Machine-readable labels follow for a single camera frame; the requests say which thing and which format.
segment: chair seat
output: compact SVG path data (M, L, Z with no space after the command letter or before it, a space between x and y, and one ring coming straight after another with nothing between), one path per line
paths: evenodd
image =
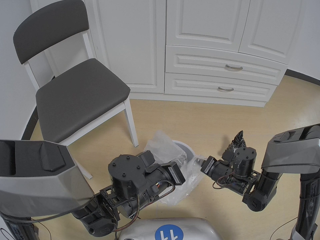
M41 87L36 94L43 139L61 142L121 102L130 88L95 58Z

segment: chair frame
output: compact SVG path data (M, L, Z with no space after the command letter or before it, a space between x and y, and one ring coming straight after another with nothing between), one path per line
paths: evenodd
M94 58L94 55L93 55L93 52L92 52L92 49L90 46L90 42L89 42L88 30L83 31L81 33L82 33L83 41L84 41L85 48L86 48L89 59ZM39 86L39 84L38 84L38 82L32 72L29 61L26 61L23 65L26 68L26 71L29 75L29 78L30 78L35 90L38 91L40 89L40 86ZM81 129L77 130L74 134L72 134L68 138L64 139L59 144L65 145L65 146L70 145L71 143L75 142L76 140L78 140L79 138L81 138L82 136L84 136L85 134L87 134L88 132L90 132L91 130L93 130L94 128L101 125L102 123L104 123L105 121L112 118L113 116L115 116L116 114L120 113L123 110L124 110L124 114L125 114L125 117L126 117L126 120L128 123L132 143L135 147L138 146L139 145L138 137L137 137L137 132L136 132L136 128L134 125L134 118L132 116L129 98L127 98L124 102L121 102L119 105L115 106L114 108L110 109L109 111L107 111L103 115L94 119L93 121L91 121L87 125L83 126ZM77 163L80 171L82 172L82 174L84 176L86 176L88 179L91 179L92 175L87 170L85 170L84 167L82 165L80 165L77 161L76 161L76 163Z

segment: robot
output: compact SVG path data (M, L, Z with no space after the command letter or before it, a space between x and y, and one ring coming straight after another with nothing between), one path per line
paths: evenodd
M253 170L256 151L233 141L222 160L199 161L214 188L242 195L252 211L262 211L277 192L283 173L301 174L298 221L290 240L313 239L320 204L320 124L275 135L267 145L262 171ZM17 239L33 240L28 225L72 213L89 234L122 231L120 240L222 240L200 218L136 220L139 211L185 182L177 163L155 163L153 154L120 155L110 162L112 185L94 194L66 146L48 141L0 140L0 214ZM161 193L168 187L172 189ZM118 228L119 213L131 221ZM30 217L47 218L31 220Z

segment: cabinet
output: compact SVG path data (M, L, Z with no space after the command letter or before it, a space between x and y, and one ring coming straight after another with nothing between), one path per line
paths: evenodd
M58 0L30 1L37 10ZM261 107L287 69L306 4L306 0L83 1L94 55L130 86L130 98ZM46 55L60 73L87 59L77 35Z

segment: metal handle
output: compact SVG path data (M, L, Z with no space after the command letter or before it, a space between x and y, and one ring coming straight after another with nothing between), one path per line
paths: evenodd
M231 89L223 89L221 88L220 86L218 87L219 90L223 90L223 91L228 91L228 92L231 92L231 91L234 91L234 88L231 88Z
M242 70L243 69L243 67L229 66L228 64L226 64L226 67L229 69L233 69L233 70Z

